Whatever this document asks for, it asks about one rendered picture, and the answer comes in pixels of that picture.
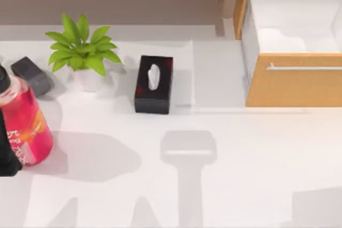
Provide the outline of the red bottle with black cap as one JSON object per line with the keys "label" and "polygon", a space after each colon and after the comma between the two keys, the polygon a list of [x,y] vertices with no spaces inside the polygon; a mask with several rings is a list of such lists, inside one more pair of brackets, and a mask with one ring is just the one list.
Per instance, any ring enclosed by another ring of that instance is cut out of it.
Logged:
{"label": "red bottle with black cap", "polygon": [[0,65],[0,109],[10,146],[23,166],[48,157],[53,136],[29,84]]}

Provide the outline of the black tissue box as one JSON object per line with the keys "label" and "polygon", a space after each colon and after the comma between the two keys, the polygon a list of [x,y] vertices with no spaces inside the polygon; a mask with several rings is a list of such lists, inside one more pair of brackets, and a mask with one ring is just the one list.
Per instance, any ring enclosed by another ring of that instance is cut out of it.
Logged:
{"label": "black tissue box", "polygon": [[141,56],[134,95],[135,112],[169,113],[173,60],[172,57]]}

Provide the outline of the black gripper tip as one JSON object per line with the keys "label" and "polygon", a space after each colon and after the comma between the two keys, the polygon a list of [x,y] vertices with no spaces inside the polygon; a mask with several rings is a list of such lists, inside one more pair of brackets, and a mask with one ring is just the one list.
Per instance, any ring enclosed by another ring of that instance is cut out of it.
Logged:
{"label": "black gripper tip", "polygon": [[12,177],[22,170],[22,164],[12,150],[7,137],[4,116],[0,109],[0,177]]}

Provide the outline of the green plant in white pot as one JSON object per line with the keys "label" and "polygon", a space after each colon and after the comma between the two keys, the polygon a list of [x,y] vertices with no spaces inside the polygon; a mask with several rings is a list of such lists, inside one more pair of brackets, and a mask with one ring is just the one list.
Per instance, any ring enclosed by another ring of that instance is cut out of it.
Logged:
{"label": "green plant in white pot", "polygon": [[117,46],[107,35],[110,26],[101,26],[90,32],[89,21],[85,14],[74,21],[69,15],[61,15],[64,31],[46,32],[55,42],[50,46],[53,53],[48,65],[52,72],[68,67],[76,82],[86,92],[96,92],[104,84],[106,67],[104,60],[120,63],[115,52]]}

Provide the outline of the open drawer with grey inside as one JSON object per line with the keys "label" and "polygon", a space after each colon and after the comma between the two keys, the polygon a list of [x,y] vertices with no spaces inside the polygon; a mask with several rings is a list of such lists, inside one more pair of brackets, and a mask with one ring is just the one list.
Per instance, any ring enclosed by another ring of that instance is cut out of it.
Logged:
{"label": "open drawer with grey inside", "polygon": [[247,0],[241,33],[250,85],[261,53],[342,54],[342,0]]}

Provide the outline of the pale wooden drawer front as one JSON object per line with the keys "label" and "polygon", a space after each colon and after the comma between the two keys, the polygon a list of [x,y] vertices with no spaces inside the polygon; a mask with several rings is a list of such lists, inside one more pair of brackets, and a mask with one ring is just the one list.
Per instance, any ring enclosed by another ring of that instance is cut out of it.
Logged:
{"label": "pale wooden drawer front", "polygon": [[266,70],[274,66],[342,66],[342,53],[261,53],[247,107],[342,107],[342,71]]}

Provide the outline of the dark grey stapler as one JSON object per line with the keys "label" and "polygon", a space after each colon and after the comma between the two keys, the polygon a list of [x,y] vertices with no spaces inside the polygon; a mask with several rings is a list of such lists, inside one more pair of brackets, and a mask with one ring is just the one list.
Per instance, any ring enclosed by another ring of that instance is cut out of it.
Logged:
{"label": "dark grey stapler", "polygon": [[14,75],[25,80],[36,97],[40,97],[51,89],[47,74],[31,59],[23,57],[10,66]]}

